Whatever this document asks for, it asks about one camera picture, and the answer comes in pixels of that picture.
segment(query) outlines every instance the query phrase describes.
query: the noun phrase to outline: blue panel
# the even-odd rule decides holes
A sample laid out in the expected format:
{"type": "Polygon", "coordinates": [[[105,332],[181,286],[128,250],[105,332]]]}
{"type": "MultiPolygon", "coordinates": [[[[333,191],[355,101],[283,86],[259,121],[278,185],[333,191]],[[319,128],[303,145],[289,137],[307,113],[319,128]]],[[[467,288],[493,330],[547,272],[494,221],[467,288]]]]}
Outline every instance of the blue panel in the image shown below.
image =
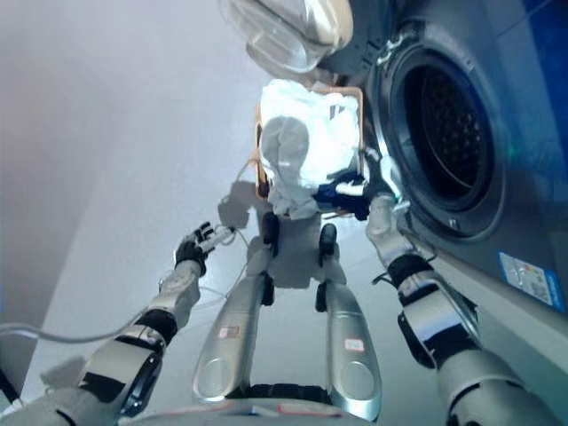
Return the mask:
{"type": "Polygon", "coordinates": [[[551,2],[530,21],[568,166],[568,3],[551,2]]]}

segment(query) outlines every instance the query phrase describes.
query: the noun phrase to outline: washing machine rim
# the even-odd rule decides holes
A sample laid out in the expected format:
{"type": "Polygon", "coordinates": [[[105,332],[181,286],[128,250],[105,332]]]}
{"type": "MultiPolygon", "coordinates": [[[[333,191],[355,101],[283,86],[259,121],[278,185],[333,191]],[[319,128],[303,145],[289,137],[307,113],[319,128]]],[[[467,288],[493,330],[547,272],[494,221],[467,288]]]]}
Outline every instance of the washing machine rim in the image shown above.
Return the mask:
{"type": "MultiPolygon", "coordinates": [[[[390,60],[375,71],[375,76],[372,77],[374,82],[371,83],[370,90],[375,93],[371,95],[371,99],[378,97],[378,100],[374,102],[374,106],[378,109],[374,113],[377,133],[380,138],[385,139],[389,149],[396,150],[399,142],[399,129],[394,128],[396,120],[392,120],[394,115],[392,110],[393,82],[395,76],[402,81],[409,72],[415,69],[415,67],[405,68],[413,57],[431,55],[431,57],[446,60],[452,67],[456,67],[474,88],[487,116],[487,127],[493,139],[494,160],[490,170],[492,181],[488,184],[485,196],[478,197],[477,203],[469,201],[471,204],[469,209],[465,209],[463,205],[459,208],[448,209],[447,206],[429,199],[424,192],[422,192],[422,197],[411,194],[409,198],[414,204],[415,215],[430,229],[443,233],[446,238],[459,242],[475,242],[484,239],[498,225],[507,194],[507,171],[503,155],[504,146],[509,144],[509,134],[498,120],[493,119],[499,114],[499,101],[491,96],[491,84],[483,74],[482,67],[475,62],[473,54],[463,47],[458,38],[451,37],[443,27],[428,21],[409,20],[402,23],[399,28],[398,37],[402,36],[406,40],[391,55],[390,60]],[[482,217],[483,221],[472,221],[474,210],[476,216],[482,217]]],[[[394,152],[391,154],[395,158],[402,155],[394,152]]],[[[408,172],[405,170],[405,164],[399,164],[399,166],[403,173],[408,172]]]]}

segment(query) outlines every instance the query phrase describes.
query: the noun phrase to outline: label sticker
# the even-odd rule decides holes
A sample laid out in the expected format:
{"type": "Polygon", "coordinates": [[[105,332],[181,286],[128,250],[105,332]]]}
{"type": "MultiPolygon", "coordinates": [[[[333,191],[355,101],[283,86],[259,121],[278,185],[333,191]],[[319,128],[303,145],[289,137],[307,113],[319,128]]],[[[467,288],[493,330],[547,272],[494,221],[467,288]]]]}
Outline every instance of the label sticker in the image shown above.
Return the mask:
{"type": "Polygon", "coordinates": [[[219,329],[219,339],[234,339],[239,337],[239,326],[222,326],[219,329]]]}
{"type": "Polygon", "coordinates": [[[345,339],[345,350],[349,352],[364,352],[365,344],[359,339],[345,339]]]}
{"type": "Polygon", "coordinates": [[[507,282],[560,312],[566,312],[556,274],[523,262],[506,253],[499,253],[507,282]]]}

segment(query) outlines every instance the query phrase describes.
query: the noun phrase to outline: black joint cover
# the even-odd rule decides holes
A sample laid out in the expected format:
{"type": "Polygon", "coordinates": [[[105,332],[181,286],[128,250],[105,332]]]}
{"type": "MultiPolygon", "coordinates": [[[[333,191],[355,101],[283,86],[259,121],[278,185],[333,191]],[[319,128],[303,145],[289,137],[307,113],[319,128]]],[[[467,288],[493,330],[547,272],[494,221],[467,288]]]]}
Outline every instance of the black joint cover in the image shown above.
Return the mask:
{"type": "Polygon", "coordinates": [[[162,335],[166,344],[170,344],[171,339],[178,332],[178,324],[176,324],[174,316],[171,313],[160,309],[154,309],[146,312],[138,319],[138,321],[135,322],[135,324],[147,326],[156,330],[162,335]]]}
{"type": "Polygon", "coordinates": [[[457,353],[479,349],[461,324],[441,331],[424,344],[436,360],[438,368],[457,353]]]}
{"type": "Polygon", "coordinates": [[[433,268],[426,260],[417,255],[404,255],[397,258],[389,266],[389,275],[396,290],[408,277],[422,271],[432,271],[433,268]]]}

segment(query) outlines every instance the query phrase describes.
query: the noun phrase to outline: washing machine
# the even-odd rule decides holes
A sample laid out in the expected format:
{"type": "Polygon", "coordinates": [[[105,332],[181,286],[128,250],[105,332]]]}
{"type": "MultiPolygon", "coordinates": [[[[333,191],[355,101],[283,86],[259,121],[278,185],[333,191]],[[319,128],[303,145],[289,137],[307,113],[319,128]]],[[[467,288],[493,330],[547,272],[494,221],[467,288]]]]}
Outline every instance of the washing machine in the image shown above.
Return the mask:
{"type": "Polygon", "coordinates": [[[398,6],[366,92],[413,230],[566,313],[568,4],[398,6]]]}

